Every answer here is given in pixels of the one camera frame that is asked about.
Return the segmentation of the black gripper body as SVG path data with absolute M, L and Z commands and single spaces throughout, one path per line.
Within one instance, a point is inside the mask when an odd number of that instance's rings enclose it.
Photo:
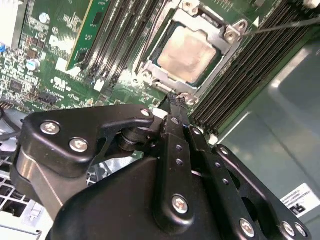
M 188 184 L 195 219 L 188 230 L 164 232 L 153 215 L 164 158 L 138 160 L 73 196 L 59 211 L 51 240 L 218 240 L 217 222 L 203 179 Z

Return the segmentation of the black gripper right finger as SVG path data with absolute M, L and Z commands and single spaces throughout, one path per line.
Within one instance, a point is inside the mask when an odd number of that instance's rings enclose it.
M 191 156 L 200 171 L 223 240 L 311 240 L 308 228 L 226 146 L 209 147 L 177 99 Z

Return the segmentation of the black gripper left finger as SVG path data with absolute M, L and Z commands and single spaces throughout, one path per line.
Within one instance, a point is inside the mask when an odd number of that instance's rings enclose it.
M 140 104 L 28 115 L 10 174 L 14 186 L 42 204 L 54 225 L 73 196 L 139 160 L 163 157 L 153 217 L 162 230 L 188 230 L 195 221 L 193 175 L 177 98 L 169 94 L 160 103 L 164 118 Z

